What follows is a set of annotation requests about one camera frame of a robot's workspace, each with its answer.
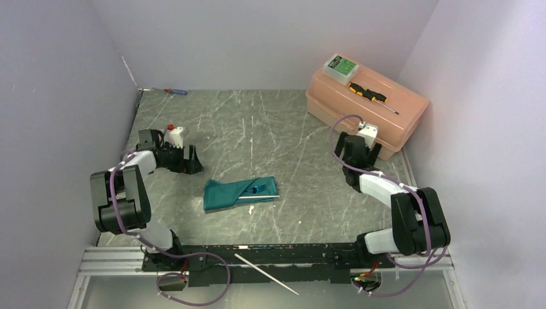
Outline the teal cloth napkin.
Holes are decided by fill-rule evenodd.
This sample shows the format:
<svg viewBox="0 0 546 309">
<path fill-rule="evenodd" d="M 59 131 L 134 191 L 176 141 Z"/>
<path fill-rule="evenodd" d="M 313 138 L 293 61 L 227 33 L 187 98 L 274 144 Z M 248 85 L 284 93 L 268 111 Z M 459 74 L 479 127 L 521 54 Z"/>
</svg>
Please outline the teal cloth napkin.
<svg viewBox="0 0 546 309">
<path fill-rule="evenodd" d="M 253 194 L 249 189 L 256 185 L 267 184 L 263 192 Z M 244 203 L 260 203 L 272 201 L 273 199 L 238 200 L 240 196 L 265 196 L 279 195 L 276 181 L 273 176 L 258 177 L 237 182 L 223 183 L 217 180 L 209 180 L 204 187 L 203 209 L 205 212 L 220 211 L 232 208 L 235 205 Z"/>
</svg>

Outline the blue plastic utensil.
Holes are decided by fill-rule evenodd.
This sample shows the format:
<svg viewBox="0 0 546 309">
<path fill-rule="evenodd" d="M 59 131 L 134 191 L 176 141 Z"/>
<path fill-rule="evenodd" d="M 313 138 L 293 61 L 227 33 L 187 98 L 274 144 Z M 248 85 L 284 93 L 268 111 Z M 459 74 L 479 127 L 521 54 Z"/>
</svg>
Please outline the blue plastic utensil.
<svg viewBox="0 0 546 309">
<path fill-rule="evenodd" d="M 267 189 L 267 184 L 263 184 L 263 185 L 256 185 L 256 186 L 253 186 L 252 188 L 249 189 L 249 192 L 253 193 L 253 194 L 256 194 L 256 193 L 259 193 L 259 192 L 263 192 L 264 190 Z"/>
</svg>

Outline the white plastic utensil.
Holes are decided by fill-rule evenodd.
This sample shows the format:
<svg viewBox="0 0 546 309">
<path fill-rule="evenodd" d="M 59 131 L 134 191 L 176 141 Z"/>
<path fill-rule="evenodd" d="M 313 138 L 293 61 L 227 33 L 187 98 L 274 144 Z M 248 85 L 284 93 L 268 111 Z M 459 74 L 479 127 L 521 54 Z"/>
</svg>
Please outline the white plastic utensil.
<svg viewBox="0 0 546 309">
<path fill-rule="evenodd" d="M 238 200 L 253 200 L 253 199 L 273 199 L 279 198 L 280 195 L 265 195 L 265 196 L 240 196 Z"/>
<path fill-rule="evenodd" d="M 238 260 L 240 260 L 241 262 L 243 262 L 244 264 L 246 264 L 247 266 L 249 266 L 250 268 L 253 268 L 254 270 L 258 271 L 260 274 L 262 274 L 265 277 L 269 278 L 271 281 L 277 283 L 279 286 L 282 286 L 283 288 L 285 288 L 286 290 L 292 292 L 293 294 L 300 296 L 300 294 L 298 292 L 296 292 L 294 289 L 290 288 L 289 286 L 287 286 L 286 284 L 284 284 L 283 282 L 281 282 L 280 280 L 278 280 L 277 278 L 275 278 L 274 276 L 272 276 L 268 272 L 262 270 L 260 267 L 258 267 L 254 263 L 251 263 L 250 261 L 248 261 L 247 259 L 245 259 L 241 255 L 235 253 L 234 257 L 237 258 Z"/>
</svg>

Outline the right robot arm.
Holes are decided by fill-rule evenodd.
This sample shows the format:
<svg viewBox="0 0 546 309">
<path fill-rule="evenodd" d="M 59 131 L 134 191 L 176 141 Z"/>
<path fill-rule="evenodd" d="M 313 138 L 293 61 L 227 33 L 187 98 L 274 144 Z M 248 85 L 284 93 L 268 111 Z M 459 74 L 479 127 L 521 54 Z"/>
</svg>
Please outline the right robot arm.
<svg viewBox="0 0 546 309">
<path fill-rule="evenodd" d="M 423 254 L 450 244 L 449 231 L 437 192 L 416 188 L 388 177 L 375 167 L 381 145 L 342 132 L 334 156 L 342 163 L 346 183 L 355 191 L 383 203 L 391 211 L 391 226 L 361 234 L 355 260 L 370 267 L 380 254 Z"/>
</svg>

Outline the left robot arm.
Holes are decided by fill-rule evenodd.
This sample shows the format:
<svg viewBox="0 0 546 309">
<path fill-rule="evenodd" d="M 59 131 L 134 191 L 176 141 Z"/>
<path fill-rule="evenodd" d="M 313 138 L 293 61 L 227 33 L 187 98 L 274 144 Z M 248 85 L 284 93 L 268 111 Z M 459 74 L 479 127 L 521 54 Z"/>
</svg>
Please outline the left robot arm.
<svg viewBox="0 0 546 309">
<path fill-rule="evenodd" d="M 89 179 L 97 229 L 137 239 L 148 258 L 168 270 L 184 264 L 185 252 L 176 234 L 153 218 L 144 179 L 157 169 L 177 174 L 204 170 L 195 146 L 185 145 L 186 134 L 185 127 L 173 125 L 141 130 L 136 146 L 125 151 L 116 166 L 93 173 Z"/>
</svg>

